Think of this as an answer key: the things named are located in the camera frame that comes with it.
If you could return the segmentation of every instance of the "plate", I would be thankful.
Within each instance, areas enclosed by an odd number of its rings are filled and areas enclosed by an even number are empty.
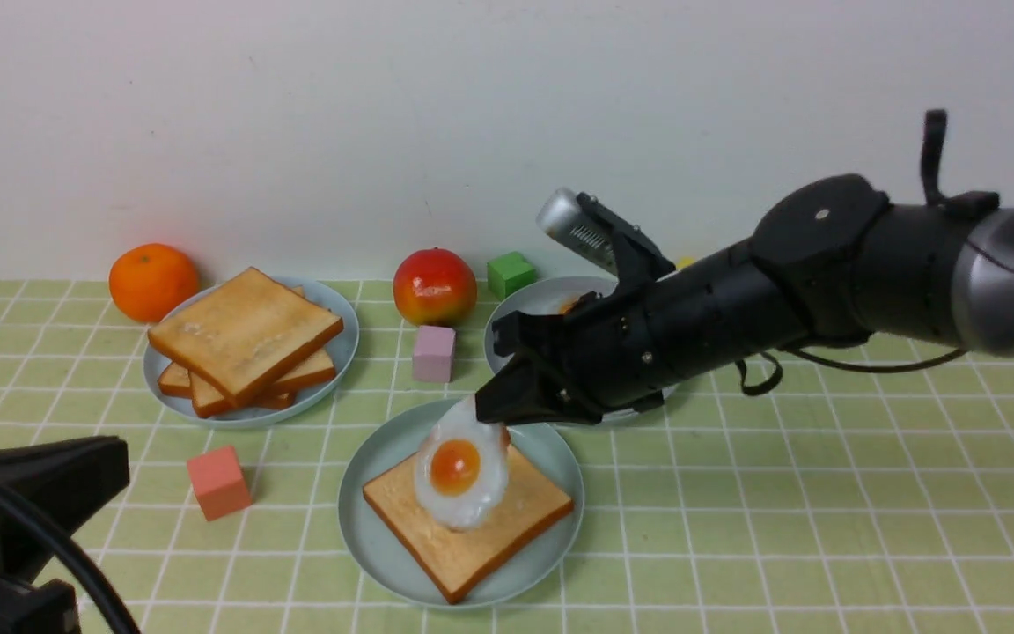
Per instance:
[[[416,452],[440,417],[457,402],[434,401],[397,414],[367,437],[339,485],[339,531],[363,572],[407,602],[439,610],[470,610],[515,597],[547,578],[574,545],[584,514],[584,479],[574,450],[546,423],[510,428],[511,442],[536,469],[574,498],[574,512],[527,544],[499,570],[450,605],[363,497],[363,486]]]
[[[598,292],[602,296],[608,296],[617,289],[617,280],[611,277],[551,277],[547,280],[539,280],[533,284],[523,286],[522,289],[511,293],[501,304],[496,306],[495,312],[491,313],[484,327],[484,358],[492,372],[498,373],[504,365],[510,361],[510,357],[500,357],[496,354],[494,334],[491,326],[499,318],[506,318],[507,314],[518,310],[528,314],[557,314],[561,306],[567,301],[576,299],[587,292]],[[664,400],[675,394],[676,385],[671,385],[664,390]],[[635,410],[621,410],[609,412],[600,418],[600,423],[594,425],[595,428],[607,428],[614,423],[627,423],[637,417]],[[581,425],[563,425],[559,423],[559,428],[572,426],[574,429],[582,429]]]
[[[188,398],[165,397],[158,390],[158,376],[162,374],[162,370],[166,369],[166,365],[170,364],[170,359],[162,356],[162,353],[152,348],[149,343],[148,349],[143,354],[143,380],[148,384],[148,390],[151,391],[151,394],[166,409],[180,415],[180,417],[187,418],[187,420],[209,426],[209,428],[213,429],[263,428],[263,426],[287,420],[287,418],[294,417],[296,414],[309,409],[309,407],[322,401],[323,397],[330,395],[336,389],[336,385],[339,384],[339,381],[343,380],[343,376],[350,366],[350,361],[353,360],[355,353],[358,352],[358,315],[355,313],[354,306],[350,305],[350,301],[347,301],[346,297],[343,297],[342,294],[339,294],[338,291],[327,284],[307,280],[304,277],[273,277],[280,284],[289,286],[289,288],[303,286],[303,293],[307,297],[307,300],[320,304],[323,308],[343,318],[343,332],[335,336],[324,346],[327,353],[331,354],[331,361],[335,362],[335,377],[325,383],[298,392],[297,401],[286,410],[277,411],[266,410],[263,407],[245,407],[245,409],[226,412],[217,415],[217,417],[200,418],[194,413],[194,407],[191,406],[191,401]],[[184,301],[177,305],[177,308],[171,310],[170,314],[176,313],[180,309],[186,308],[187,305],[193,304],[216,288],[217,286],[213,286],[213,288],[206,289],[189,300]]]

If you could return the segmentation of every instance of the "table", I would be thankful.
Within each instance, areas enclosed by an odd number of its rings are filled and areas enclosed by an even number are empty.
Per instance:
[[[455,380],[412,380],[389,282],[354,300],[361,354],[334,397],[269,430],[210,432],[143,384],[144,327],[103,282],[0,281],[0,448],[90,434],[130,445],[132,484],[79,533],[151,634],[663,631],[1014,634],[1014,360],[868,376],[782,358],[771,397],[733,368],[619,430],[567,430],[587,512],[574,553],[494,611],[411,607],[364,577],[335,495],[370,431],[487,380],[482,290]],[[881,337],[843,360],[913,361]],[[763,364],[757,364],[765,370]],[[233,444],[257,504],[206,523],[185,461]],[[54,563],[45,578],[70,575]],[[106,631],[89,606],[84,631]]]

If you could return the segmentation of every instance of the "black strap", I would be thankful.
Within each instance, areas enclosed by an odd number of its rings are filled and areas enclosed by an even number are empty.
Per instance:
[[[945,111],[926,113],[925,132],[922,135],[922,188],[926,193],[926,204],[939,205],[945,202],[945,195],[937,186],[937,173],[941,170],[941,152],[945,147],[945,128],[949,116]]]
[[[762,357],[770,364],[773,364],[773,374],[771,377],[766,378],[764,381],[748,385],[745,384],[745,373],[747,373],[747,368],[745,368],[745,361],[742,358],[733,362],[737,367],[737,373],[741,374],[739,378],[739,383],[741,384],[741,393],[746,397],[762,397],[762,395],[769,394],[776,389],[778,384],[781,384],[781,378],[784,377],[784,369],[781,368],[781,363],[773,357],[772,354],[768,352],[760,352]]]
[[[929,368],[937,368],[938,365],[948,364],[949,361],[954,360],[954,358],[962,357],[967,350],[951,350],[942,354],[941,357],[927,358],[926,361],[918,361],[917,364],[901,364],[901,365],[858,365],[858,364],[843,364],[841,361],[832,361],[829,358],[817,357],[814,354],[809,354],[804,352],[804,350],[786,350],[789,354],[794,357],[801,357],[805,361],[811,361],[813,364],[823,365],[824,368],[832,368],[835,370],[848,370],[848,372],[862,372],[865,374],[901,374],[904,372],[921,372],[921,370],[928,370]]]

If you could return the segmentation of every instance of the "red cube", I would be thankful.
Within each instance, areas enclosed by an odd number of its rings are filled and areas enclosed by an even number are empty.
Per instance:
[[[252,504],[241,463],[237,461],[237,449],[232,445],[191,457],[186,462],[186,470],[206,521],[225,517]]]

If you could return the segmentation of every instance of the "apple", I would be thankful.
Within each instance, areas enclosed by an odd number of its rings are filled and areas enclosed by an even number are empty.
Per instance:
[[[415,326],[453,328],[476,308],[476,274],[455,253],[412,253],[393,276],[393,304]]]

